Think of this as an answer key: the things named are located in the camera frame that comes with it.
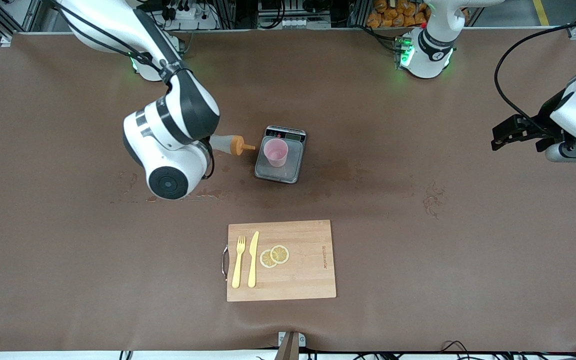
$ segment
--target fork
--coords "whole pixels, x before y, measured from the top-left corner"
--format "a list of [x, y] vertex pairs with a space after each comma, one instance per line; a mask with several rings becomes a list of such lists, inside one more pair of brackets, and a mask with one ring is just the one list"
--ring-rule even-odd
[[237, 289], [242, 282], [242, 255], [246, 250], [246, 236], [237, 238], [237, 262], [235, 262], [235, 271], [232, 276], [232, 287]]

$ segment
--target cutting board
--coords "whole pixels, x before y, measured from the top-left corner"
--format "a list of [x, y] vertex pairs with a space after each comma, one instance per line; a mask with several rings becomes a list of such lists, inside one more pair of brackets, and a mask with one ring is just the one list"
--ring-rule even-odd
[[[248, 287], [250, 242], [259, 232], [256, 248], [256, 286]], [[233, 289], [237, 239], [246, 237], [241, 257], [241, 285]], [[259, 261], [264, 250], [282, 245], [290, 256], [284, 264], [265, 268]], [[322, 299], [337, 296], [330, 220], [237, 223], [228, 226], [228, 301]]]

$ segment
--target gold knife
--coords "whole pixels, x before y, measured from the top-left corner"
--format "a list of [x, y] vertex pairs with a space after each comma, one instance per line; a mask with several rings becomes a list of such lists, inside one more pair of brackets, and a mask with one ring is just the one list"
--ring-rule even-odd
[[259, 231], [255, 231], [250, 241], [250, 248], [248, 249], [252, 260], [250, 261], [250, 272], [248, 274], [248, 287], [254, 288], [257, 284], [257, 242], [259, 239]]

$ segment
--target brown table surface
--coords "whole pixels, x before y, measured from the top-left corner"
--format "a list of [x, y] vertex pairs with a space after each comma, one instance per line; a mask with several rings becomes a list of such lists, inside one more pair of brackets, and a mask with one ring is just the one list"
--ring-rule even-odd
[[[164, 94], [73, 36], [0, 50], [0, 351], [252, 349], [277, 332], [325, 351], [576, 351], [576, 164], [490, 149], [513, 114], [503, 52], [532, 30], [467, 30], [420, 80], [360, 31], [197, 34], [187, 60], [217, 134], [308, 132], [297, 184], [218, 155], [183, 201], [149, 202], [123, 118]], [[502, 69], [529, 114], [576, 73], [552, 34]], [[233, 223], [332, 221], [336, 298], [226, 302]]]

